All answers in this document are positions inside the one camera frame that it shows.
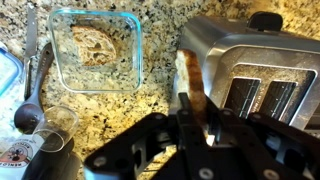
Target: glass food container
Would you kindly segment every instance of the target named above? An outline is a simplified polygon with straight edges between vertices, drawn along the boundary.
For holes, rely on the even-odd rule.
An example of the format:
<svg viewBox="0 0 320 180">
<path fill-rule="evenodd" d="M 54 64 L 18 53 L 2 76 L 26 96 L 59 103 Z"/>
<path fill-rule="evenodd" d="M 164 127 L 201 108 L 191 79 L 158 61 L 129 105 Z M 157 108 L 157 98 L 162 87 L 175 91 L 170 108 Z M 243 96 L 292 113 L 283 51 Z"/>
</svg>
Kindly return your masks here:
<svg viewBox="0 0 320 180">
<path fill-rule="evenodd" d="M 91 27 L 112 41 L 114 61 L 88 66 L 81 62 L 72 27 Z M 53 50 L 63 86 L 79 93 L 131 92 L 142 83 L 142 37 L 139 20 L 128 12 L 61 8 L 48 18 Z"/>
</svg>

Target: label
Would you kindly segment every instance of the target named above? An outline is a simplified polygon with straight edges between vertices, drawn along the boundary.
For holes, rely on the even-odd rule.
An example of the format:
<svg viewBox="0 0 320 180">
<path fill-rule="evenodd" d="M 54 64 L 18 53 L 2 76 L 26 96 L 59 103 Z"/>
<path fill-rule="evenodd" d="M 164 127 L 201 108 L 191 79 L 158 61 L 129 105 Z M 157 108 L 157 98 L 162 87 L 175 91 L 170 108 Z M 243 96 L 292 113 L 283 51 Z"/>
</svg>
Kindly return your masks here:
<svg viewBox="0 0 320 180">
<path fill-rule="evenodd" d="M 20 168 L 27 166 L 38 151 L 34 145 L 35 141 L 30 137 L 18 139 L 11 148 L 0 156 L 0 167 Z"/>
</svg>

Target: toaster slot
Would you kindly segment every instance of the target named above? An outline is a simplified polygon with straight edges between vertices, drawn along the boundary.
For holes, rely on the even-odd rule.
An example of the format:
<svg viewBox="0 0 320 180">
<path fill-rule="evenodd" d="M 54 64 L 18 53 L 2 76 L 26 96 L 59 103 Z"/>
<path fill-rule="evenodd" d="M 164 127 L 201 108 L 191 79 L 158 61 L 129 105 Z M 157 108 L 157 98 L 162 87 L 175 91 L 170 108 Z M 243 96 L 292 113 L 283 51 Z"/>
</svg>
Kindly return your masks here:
<svg viewBox="0 0 320 180">
<path fill-rule="evenodd" d="M 296 82 L 272 81 L 259 112 L 279 120 L 288 106 L 296 86 Z"/>
<path fill-rule="evenodd" d="M 239 117 L 246 118 L 257 94 L 260 79 L 234 78 L 225 103 Z"/>
</svg>

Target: plastic lid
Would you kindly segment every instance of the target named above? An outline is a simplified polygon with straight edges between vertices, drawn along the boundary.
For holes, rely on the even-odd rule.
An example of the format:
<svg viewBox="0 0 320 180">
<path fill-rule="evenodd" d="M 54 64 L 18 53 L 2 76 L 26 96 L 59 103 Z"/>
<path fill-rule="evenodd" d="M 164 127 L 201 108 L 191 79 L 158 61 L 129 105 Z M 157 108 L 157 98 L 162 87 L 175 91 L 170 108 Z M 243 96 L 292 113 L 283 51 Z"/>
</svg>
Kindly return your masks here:
<svg viewBox="0 0 320 180">
<path fill-rule="evenodd" d="M 12 54 L 0 48 L 0 96 L 22 72 L 22 63 Z"/>
</svg>

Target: toaster lever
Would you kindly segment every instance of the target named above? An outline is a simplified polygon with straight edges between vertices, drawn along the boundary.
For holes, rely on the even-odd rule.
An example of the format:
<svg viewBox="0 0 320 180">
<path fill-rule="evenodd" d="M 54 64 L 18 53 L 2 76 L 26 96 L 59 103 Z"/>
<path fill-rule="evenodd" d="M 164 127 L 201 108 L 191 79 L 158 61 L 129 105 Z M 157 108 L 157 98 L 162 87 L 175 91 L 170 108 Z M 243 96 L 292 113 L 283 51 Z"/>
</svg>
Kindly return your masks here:
<svg viewBox="0 0 320 180">
<path fill-rule="evenodd" d="M 283 19 L 280 14 L 258 11 L 248 20 L 247 27 L 258 31 L 280 31 Z"/>
</svg>

